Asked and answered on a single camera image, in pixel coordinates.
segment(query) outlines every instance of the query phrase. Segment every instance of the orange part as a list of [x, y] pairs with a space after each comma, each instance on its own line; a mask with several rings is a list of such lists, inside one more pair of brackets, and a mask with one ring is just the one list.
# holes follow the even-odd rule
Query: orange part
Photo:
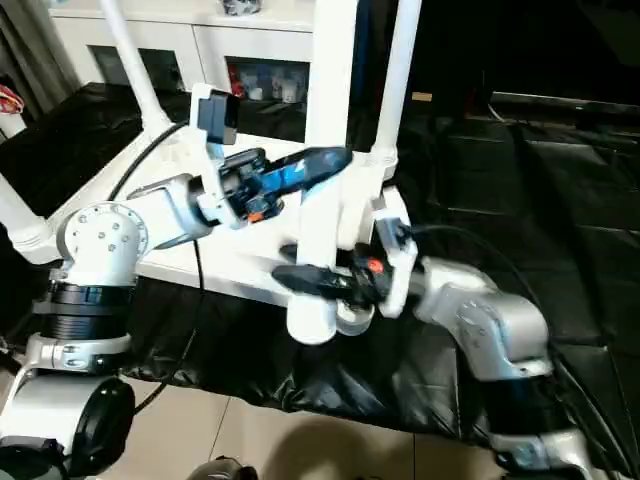
[[371, 270], [373, 273], [384, 272], [384, 265], [377, 258], [370, 258], [369, 263], [367, 265], [369, 267], [369, 270]]
[[249, 214], [249, 223], [256, 223], [264, 219], [264, 213], [262, 212], [252, 212]]

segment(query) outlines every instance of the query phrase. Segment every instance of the cabinet door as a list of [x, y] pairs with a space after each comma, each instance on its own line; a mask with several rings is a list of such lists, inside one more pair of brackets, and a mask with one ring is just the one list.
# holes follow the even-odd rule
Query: cabinet door
[[[52, 20], [83, 85], [127, 83], [106, 20], [62, 17]], [[127, 25], [156, 88], [170, 88], [173, 84], [190, 91], [194, 83], [204, 82], [190, 25], [138, 21], [128, 21]]]
[[207, 82], [229, 90], [227, 57], [311, 61], [310, 32], [195, 26]]

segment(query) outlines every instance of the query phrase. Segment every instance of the black cloth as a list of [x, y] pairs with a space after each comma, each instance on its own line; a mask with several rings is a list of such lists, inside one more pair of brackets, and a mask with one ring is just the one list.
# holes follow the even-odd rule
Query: black cloth
[[[186, 117], [187, 97], [161, 100], [173, 119]], [[277, 114], [262, 106], [243, 110], [241, 130], [300, 139], [299, 112], [280, 112], [277, 121], [265, 122]], [[350, 121], [352, 144], [366, 143], [362, 137], [375, 124], [370, 120]], [[139, 128], [128, 90], [88, 86], [0, 146], [0, 171], [37, 213], [48, 215]], [[467, 227], [515, 261], [541, 299], [555, 349], [637, 464], [637, 142], [493, 122], [448, 123], [408, 109], [399, 151], [393, 183], [413, 222]], [[13, 280], [0, 294], [7, 332], [42, 289], [46, 269], [31, 268], [3, 241], [2, 265]], [[504, 265], [459, 238], [434, 234], [419, 244], [422, 255], [470, 263], [501, 288], [526, 294]], [[199, 302], [193, 288], [140, 279], [129, 325], [136, 363], [128, 375], [158, 380], [172, 370]], [[202, 299], [197, 325], [177, 385], [286, 411], [486, 442], [478, 385], [463, 356], [445, 331], [419, 322], [410, 308], [395, 320], [377, 316], [362, 336], [337, 336], [319, 347], [289, 337], [283, 309], [216, 293]], [[36, 328], [37, 322], [30, 324], [22, 341]], [[580, 398], [575, 395], [578, 409], [624, 470]]]

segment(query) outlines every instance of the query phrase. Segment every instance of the tiled floor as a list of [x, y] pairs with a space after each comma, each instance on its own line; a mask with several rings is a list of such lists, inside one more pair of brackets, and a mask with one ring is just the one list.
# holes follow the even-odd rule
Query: tiled floor
[[[9, 379], [0, 372], [0, 390]], [[138, 401], [155, 387], [129, 382]], [[220, 455], [253, 465], [261, 480], [500, 478], [480, 448], [170, 387], [136, 418], [120, 461], [94, 480], [186, 480]]]

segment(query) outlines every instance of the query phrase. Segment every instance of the white cabinet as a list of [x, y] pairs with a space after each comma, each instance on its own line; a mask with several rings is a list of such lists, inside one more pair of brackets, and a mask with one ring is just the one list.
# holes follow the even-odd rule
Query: white cabinet
[[312, 34], [236, 27], [194, 26], [204, 76], [212, 85], [224, 88], [226, 59], [252, 58], [311, 62]]
[[[109, 64], [109, 51], [95, 48], [115, 46], [106, 20], [53, 17], [53, 23], [81, 84], [106, 81], [104, 69], [112, 66]], [[139, 48], [155, 50], [156, 53], [165, 51], [169, 55], [169, 67], [171, 62], [175, 61], [179, 69], [175, 74], [179, 75], [187, 90], [190, 90], [194, 83], [205, 81], [198, 47], [190, 25], [140, 21], [127, 23]]]
[[[229, 90], [227, 59], [309, 64], [306, 140], [334, 145], [346, 138], [357, 3], [264, 0], [260, 12], [233, 17], [219, 0], [120, 0], [156, 88]], [[127, 83], [99, 0], [49, 13], [82, 84]]]

